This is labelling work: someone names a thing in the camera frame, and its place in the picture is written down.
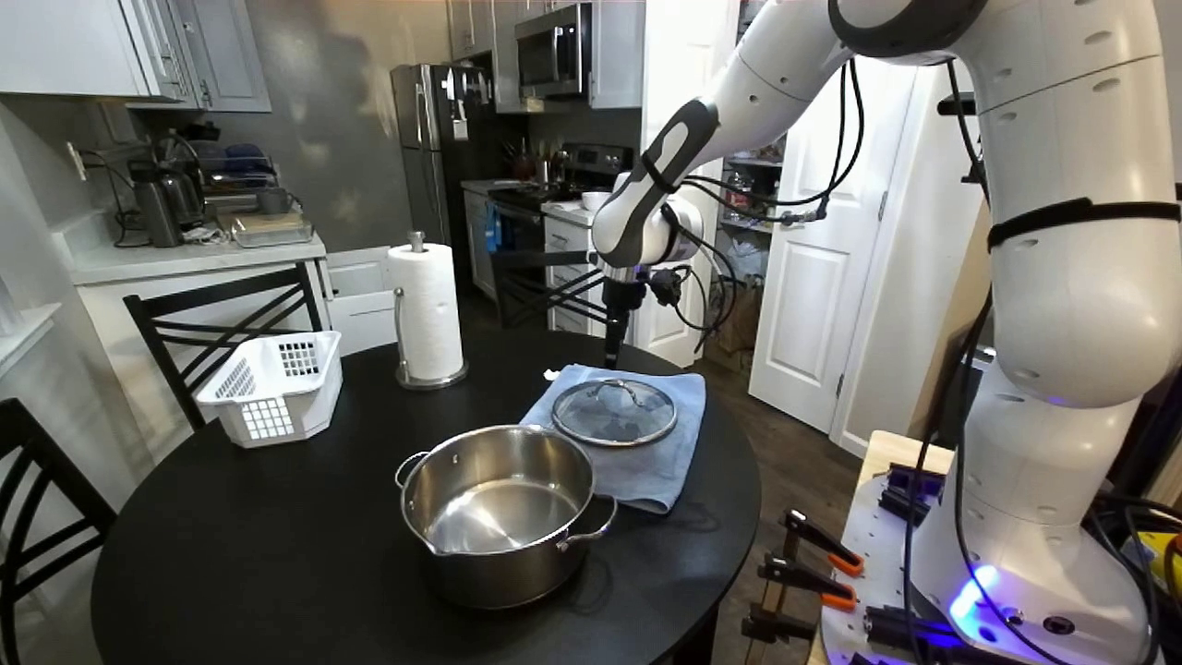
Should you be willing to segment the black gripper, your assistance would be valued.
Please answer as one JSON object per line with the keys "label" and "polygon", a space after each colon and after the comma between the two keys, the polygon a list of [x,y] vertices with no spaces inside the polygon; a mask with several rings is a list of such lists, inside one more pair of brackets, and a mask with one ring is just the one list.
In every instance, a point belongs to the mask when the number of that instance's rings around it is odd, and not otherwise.
{"label": "black gripper", "polygon": [[613,367],[623,346],[627,316],[643,305],[647,286],[643,281],[605,281],[604,303],[605,303],[605,346],[604,362]]}

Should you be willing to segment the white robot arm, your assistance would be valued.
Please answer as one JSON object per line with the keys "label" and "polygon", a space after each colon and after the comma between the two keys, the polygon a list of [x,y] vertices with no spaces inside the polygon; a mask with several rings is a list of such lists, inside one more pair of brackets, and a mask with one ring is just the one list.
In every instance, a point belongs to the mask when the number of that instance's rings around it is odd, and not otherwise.
{"label": "white robot arm", "polygon": [[706,159],[783,134],[849,57],[971,75],[989,196],[993,346],[958,499],[918,532],[914,586],[946,611],[975,561],[1051,642],[1134,646],[1149,607],[1087,532],[1149,387],[1177,367],[1177,198],[1155,0],[767,0],[595,215],[595,250],[669,256],[653,206]]}

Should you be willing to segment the robot base platform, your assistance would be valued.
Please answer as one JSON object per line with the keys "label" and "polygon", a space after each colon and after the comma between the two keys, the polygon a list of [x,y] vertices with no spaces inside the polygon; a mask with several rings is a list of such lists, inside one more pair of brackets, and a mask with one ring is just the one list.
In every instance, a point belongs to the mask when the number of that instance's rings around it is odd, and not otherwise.
{"label": "robot base platform", "polygon": [[852,654],[1011,665],[1164,665],[1139,579],[1079,523],[1010,512],[958,481],[958,453],[877,432],[834,569],[852,598],[819,612],[831,665]]}

